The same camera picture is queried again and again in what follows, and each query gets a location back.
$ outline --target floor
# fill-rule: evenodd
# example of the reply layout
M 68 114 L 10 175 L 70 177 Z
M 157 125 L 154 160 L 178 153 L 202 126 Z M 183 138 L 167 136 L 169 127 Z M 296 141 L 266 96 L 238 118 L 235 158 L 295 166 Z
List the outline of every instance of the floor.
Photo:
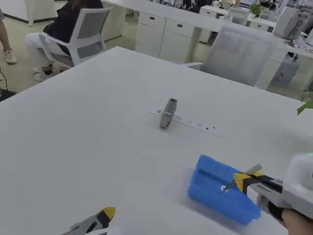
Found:
M 55 8 L 59 9 L 63 6 L 65 2 L 56 2 Z M 137 30 L 137 17 L 132 15 L 127 16 L 125 20 L 125 29 L 123 35 L 115 39 L 106 41 L 106 46 L 108 49 L 115 46 L 124 47 L 127 49 L 134 50 L 135 48 L 135 37 Z M 10 37 L 10 43 L 14 49 L 15 55 L 18 58 L 18 63 L 16 65 L 7 65 L 4 56 L 0 53 L 0 67 L 3 74 L 6 76 L 8 81 L 9 90 L 15 92 L 24 91 L 38 82 L 33 80 L 33 74 L 31 72 L 32 64 L 31 59 L 29 58 L 26 46 L 25 46 L 25 36 L 31 32 L 42 32 L 43 28 L 49 23 L 36 23 L 33 27 L 28 27 L 26 24 L 11 20 L 5 19 L 4 23 L 7 27 L 7 31 Z M 196 53 L 194 55 L 194 62 L 201 62 L 205 58 L 205 55 L 209 52 L 210 46 L 199 43 Z M 301 73 L 298 73 L 293 79 L 291 85 L 288 88 L 282 88 L 274 84 L 270 84 L 268 91 L 278 93 L 284 96 L 288 96 L 295 99 L 300 99 L 302 91 L 300 87 L 303 87 L 301 84 L 301 77 L 306 71 L 301 70 Z M 0 86 L 5 87 L 5 82 L 0 81 Z

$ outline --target chair armrest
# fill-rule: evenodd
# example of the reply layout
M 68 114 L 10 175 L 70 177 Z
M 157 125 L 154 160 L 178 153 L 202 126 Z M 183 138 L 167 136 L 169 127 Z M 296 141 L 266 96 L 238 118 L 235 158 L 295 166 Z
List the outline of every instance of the chair armrest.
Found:
M 202 65 L 202 63 L 194 62 L 194 63 L 181 64 L 181 65 L 191 68 L 191 69 L 200 70 L 200 66 Z
M 54 37 L 52 37 L 52 36 L 46 34 L 46 33 L 42 33 L 41 35 L 43 35 L 45 38 L 48 38 L 48 39 L 50 39 L 50 40 L 56 42 L 57 44 L 60 44 L 60 45 L 65 46 L 65 47 L 74 46 L 74 44 L 65 43 L 65 42 L 63 42 L 63 41 L 61 41 L 61 40 L 59 40 L 59 39 L 56 39 L 56 38 L 54 38 Z

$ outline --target white pants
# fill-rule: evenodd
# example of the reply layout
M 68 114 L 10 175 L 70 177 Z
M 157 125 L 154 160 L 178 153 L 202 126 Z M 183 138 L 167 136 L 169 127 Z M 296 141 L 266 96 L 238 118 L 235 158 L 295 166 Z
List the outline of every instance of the white pants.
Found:
M 61 50 L 60 46 L 56 42 L 48 38 L 46 38 L 45 41 L 47 42 L 51 53 L 68 56 Z M 26 44 L 28 53 L 34 62 L 35 67 L 46 67 L 53 63 L 53 61 L 50 61 L 45 55 L 43 44 L 39 39 L 39 33 L 27 34 Z

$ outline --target black shirt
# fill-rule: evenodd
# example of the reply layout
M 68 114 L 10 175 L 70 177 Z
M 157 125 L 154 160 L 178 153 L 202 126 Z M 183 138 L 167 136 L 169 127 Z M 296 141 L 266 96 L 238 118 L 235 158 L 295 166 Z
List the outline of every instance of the black shirt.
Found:
M 73 0 L 68 0 L 61 9 L 57 10 L 58 17 L 53 23 L 44 28 L 45 33 L 65 43 L 69 43 L 80 13 L 80 9 L 73 9 L 73 2 Z M 87 8 L 103 8 L 103 5 L 101 0 L 88 0 Z M 62 45 L 59 46 L 62 51 L 69 55 L 69 51 L 66 47 Z

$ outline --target person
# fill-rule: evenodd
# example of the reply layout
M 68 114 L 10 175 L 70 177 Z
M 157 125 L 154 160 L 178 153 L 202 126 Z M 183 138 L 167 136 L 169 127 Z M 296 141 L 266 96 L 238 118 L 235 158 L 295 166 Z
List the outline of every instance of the person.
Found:
M 6 59 L 7 64 L 14 65 L 18 61 L 17 61 L 16 57 L 13 54 L 13 49 L 10 46 L 8 33 L 6 31 L 6 27 L 4 25 L 3 20 L 4 20 L 4 15 L 3 15 L 3 12 L 0 9 L 0 42 L 3 45 L 3 52 L 4 52 L 4 55 L 5 55 L 5 59 Z
M 268 8 L 270 11 L 275 11 L 276 10 L 276 0 L 261 1 L 260 5 L 263 6 L 263 7 Z
M 61 9 L 57 10 L 57 18 L 53 23 L 44 28 L 44 32 L 68 43 L 82 8 L 103 8 L 103 5 L 101 0 L 68 0 Z M 42 82 L 53 76 L 53 62 L 46 57 L 39 35 L 39 33 L 27 34 L 26 44 L 28 53 L 35 65 L 33 68 L 33 72 L 35 73 L 34 79 Z M 69 56 L 69 51 L 66 47 L 58 45 L 50 39 L 46 38 L 45 40 L 49 46 L 49 50 L 53 54 Z
M 276 0 L 270 1 L 269 10 L 276 11 Z
M 284 226 L 288 230 L 288 235 L 312 235 L 313 222 L 305 219 L 295 211 L 284 210 L 282 213 Z

